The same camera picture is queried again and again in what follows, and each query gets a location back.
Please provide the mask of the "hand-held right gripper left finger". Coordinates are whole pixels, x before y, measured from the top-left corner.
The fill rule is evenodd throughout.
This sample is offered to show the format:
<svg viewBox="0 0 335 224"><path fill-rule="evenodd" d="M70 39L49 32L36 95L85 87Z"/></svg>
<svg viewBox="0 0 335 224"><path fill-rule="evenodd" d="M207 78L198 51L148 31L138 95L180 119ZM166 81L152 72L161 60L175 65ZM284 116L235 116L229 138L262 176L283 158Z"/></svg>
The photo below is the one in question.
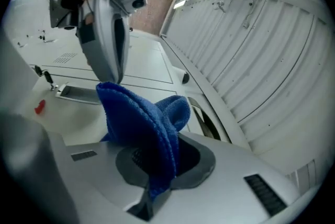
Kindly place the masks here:
<svg viewBox="0 0 335 224"><path fill-rule="evenodd" d="M122 147L111 142L66 146L61 135L48 136L79 224L148 224L128 212L144 189L129 185L118 172L116 156Z"/></svg>

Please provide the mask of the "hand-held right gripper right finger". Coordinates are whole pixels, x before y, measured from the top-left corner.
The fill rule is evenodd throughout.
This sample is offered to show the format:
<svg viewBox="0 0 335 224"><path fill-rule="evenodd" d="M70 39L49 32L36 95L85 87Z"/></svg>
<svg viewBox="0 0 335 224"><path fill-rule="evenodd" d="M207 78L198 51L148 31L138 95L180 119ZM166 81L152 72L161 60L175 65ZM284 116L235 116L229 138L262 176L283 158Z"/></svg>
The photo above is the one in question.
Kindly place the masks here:
<svg viewBox="0 0 335 224"><path fill-rule="evenodd" d="M259 224L299 196L282 173L242 147L183 132L181 162L154 224Z"/></svg>

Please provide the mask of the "grey metal lockers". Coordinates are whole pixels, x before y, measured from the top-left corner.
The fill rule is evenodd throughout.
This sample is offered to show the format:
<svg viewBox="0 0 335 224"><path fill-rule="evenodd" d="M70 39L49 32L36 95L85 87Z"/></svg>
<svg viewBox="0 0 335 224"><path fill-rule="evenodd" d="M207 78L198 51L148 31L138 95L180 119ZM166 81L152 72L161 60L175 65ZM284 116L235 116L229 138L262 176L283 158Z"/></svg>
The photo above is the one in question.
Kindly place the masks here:
<svg viewBox="0 0 335 224"><path fill-rule="evenodd" d="M4 15L3 28L12 45L25 62L47 70L59 90L86 88L94 90L98 78L88 66L73 30L50 27L47 0L13 0ZM45 41L38 38L45 30ZM147 39L138 33L130 36L130 50L122 83L128 77L180 85L190 101L191 117L185 131L202 135L203 113L206 113L221 141L228 141L226 132L213 112L204 94L193 81L181 82L182 67L174 66L158 41Z"/></svg>

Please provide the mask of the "blue microfibre cloth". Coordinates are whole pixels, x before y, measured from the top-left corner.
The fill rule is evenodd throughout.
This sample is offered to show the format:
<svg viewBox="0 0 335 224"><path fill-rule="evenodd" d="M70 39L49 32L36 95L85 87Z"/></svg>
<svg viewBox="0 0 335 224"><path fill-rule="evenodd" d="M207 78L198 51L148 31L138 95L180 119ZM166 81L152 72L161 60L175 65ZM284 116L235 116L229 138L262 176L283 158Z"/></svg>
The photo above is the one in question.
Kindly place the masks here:
<svg viewBox="0 0 335 224"><path fill-rule="evenodd" d="M150 197L155 199L170 187L179 170L178 133L191 116L187 99L173 95L152 103L111 82L99 83L96 91L108 130L102 140L148 152Z"/></svg>

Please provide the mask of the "red sticker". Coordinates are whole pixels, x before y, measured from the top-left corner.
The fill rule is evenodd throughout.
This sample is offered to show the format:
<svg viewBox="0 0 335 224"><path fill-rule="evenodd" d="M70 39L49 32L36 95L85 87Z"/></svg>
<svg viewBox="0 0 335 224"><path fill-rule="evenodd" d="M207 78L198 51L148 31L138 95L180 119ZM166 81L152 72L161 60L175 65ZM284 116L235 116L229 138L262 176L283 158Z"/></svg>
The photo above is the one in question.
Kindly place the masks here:
<svg viewBox="0 0 335 224"><path fill-rule="evenodd" d="M40 115L44 108L45 108L45 105L46 105L46 101L44 99L42 99L39 104L37 105L37 107L34 108L34 111L37 115Z"/></svg>

